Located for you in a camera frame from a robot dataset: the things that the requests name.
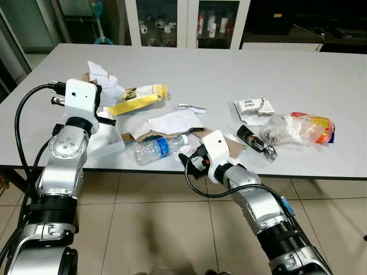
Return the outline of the white crumpled paper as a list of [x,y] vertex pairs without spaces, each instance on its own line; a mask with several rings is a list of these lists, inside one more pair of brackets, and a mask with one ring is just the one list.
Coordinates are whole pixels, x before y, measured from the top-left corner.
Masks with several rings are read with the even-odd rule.
[[110,75],[102,66],[87,61],[89,80],[99,84],[102,88],[100,94],[100,105],[102,107],[113,107],[123,100],[125,89],[118,83],[116,76]]

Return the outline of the clear plastic bottle blue label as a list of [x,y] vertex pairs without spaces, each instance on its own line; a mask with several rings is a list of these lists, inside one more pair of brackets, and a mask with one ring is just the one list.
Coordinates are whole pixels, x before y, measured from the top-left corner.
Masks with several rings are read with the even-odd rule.
[[189,138],[181,135],[172,138],[159,137],[134,146],[132,157],[140,166],[175,155],[181,147],[189,144]]

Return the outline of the brown cardboard piece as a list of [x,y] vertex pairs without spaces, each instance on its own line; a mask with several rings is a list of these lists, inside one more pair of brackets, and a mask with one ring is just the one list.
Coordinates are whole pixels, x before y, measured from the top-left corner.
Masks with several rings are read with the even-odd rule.
[[[197,136],[197,138],[202,138],[210,133],[212,133],[213,130],[209,129],[209,128],[191,128],[188,131],[185,132],[176,132],[173,134],[164,134],[164,133],[160,133],[160,132],[155,132],[155,131],[150,131],[148,133],[145,133],[139,137],[133,137],[130,133],[122,133],[121,137],[123,139],[124,142],[138,142],[138,143],[143,143],[149,140],[154,140],[157,138],[175,138],[177,136],[181,136],[181,135],[189,135],[189,134],[193,134],[194,136]],[[242,144],[240,142],[237,141],[236,137],[234,137],[233,139],[229,138],[229,137],[225,137],[225,141],[228,145],[229,148],[229,155],[232,158],[238,158],[239,155],[246,150],[248,147],[246,144]]]

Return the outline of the yellow snack packet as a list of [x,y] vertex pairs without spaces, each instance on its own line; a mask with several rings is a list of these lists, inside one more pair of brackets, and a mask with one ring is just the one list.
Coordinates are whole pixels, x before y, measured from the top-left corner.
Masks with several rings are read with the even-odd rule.
[[113,105],[113,107],[108,107],[108,111],[112,116],[116,117],[121,115],[121,113],[133,112],[168,98],[169,86],[167,84],[150,84],[128,88],[123,92],[121,102]]

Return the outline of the white cardboard box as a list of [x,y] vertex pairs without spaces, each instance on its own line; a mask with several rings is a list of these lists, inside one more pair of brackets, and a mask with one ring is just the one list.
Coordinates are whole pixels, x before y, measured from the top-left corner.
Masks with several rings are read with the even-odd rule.
[[117,125],[100,123],[97,133],[90,136],[87,148],[87,161],[91,162],[110,154],[125,150],[125,142]]

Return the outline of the blue floor stand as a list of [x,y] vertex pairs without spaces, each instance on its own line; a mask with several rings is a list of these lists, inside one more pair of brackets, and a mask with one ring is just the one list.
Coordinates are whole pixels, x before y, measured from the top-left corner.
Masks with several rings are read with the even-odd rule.
[[114,43],[112,42],[112,40],[108,39],[105,36],[104,31],[103,31],[102,16],[103,16],[105,8],[104,8],[102,0],[90,0],[90,5],[92,6],[92,10],[93,10],[93,18],[95,19],[97,29],[99,30],[99,35],[97,35],[94,44],[95,45],[101,45],[101,44],[113,45]]

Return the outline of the white labelled packet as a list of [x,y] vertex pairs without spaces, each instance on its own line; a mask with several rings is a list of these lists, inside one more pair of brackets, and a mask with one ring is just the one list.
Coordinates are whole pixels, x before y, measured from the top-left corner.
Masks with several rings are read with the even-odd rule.
[[233,105],[240,120],[248,126],[263,126],[276,113],[266,97],[234,100]]

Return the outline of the grey folding table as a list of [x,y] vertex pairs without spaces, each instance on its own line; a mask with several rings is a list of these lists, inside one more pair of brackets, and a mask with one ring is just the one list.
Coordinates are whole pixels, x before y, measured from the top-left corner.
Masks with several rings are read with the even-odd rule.
[[122,87],[167,84],[170,99],[118,118],[122,131],[176,109],[179,103],[204,107],[207,128],[235,131],[235,100],[266,97],[277,112],[304,112],[335,123],[328,146],[277,147],[268,163],[244,152],[241,162],[260,175],[364,178],[367,162],[367,56],[354,53],[281,52],[59,44],[10,96],[0,103],[0,167],[17,168],[13,119],[22,97],[38,85],[85,73],[88,62],[118,77]]

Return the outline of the orange snack bag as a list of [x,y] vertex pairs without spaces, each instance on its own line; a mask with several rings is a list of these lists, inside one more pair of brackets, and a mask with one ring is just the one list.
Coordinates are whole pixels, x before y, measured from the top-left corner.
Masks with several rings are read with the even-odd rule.
[[301,142],[333,144],[335,124],[332,120],[304,112],[291,112],[290,116],[299,123],[300,129],[298,134]]

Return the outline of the black desk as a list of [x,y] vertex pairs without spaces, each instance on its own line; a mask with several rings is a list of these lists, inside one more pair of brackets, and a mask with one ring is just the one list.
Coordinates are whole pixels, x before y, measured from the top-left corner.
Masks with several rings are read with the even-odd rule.
[[250,0],[241,49],[367,52],[367,0]]

